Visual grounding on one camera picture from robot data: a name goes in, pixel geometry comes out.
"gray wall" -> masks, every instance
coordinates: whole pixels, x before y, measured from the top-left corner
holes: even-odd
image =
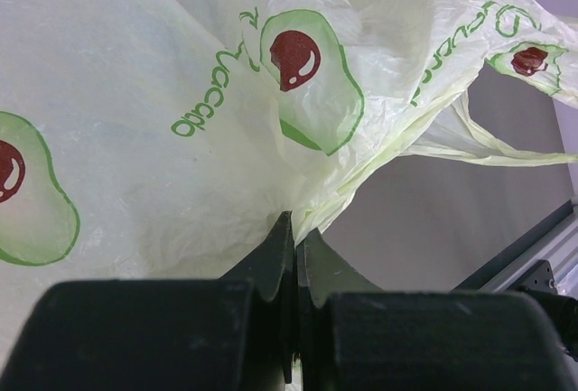
[[[489,68],[471,87],[471,113],[515,147],[563,149],[552,100]],[[565,165],[398,158],[359,189],[324,237],[383,288],[451,289],[572,194]]]

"avocado illustration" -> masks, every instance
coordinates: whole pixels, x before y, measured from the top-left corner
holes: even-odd
[[[523,79],[553,96],[560,91],[557,60],[565,52],[557,45],[523,42],[509,52],[493,56],[489,64],[499,73]]]
[[[363,92],[321,14],[292,10],[270,17],[261,32],[260,60],[279,83],[285,136],[327,155],[351,139],[363,117]]]
[[[79,214],[58,184],[51,154],[26,119],[0,111],[0,260],[48,265],[79,235]]]

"white plastic bag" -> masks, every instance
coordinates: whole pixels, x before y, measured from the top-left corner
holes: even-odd
[[[0,356],[59,281],[218,276],[283,210],[297,241],[327,227],[484,59],[555,45],[556,96],[576,100],[578,36],[533,0],[0,0],[0,15]]]
[[[468,103],[468,93],[464,92],[453,104],[442,110],[404,154],[511,167],[578,162],[575,154],[541,154],[514,149],[474,122],[470,117]]]

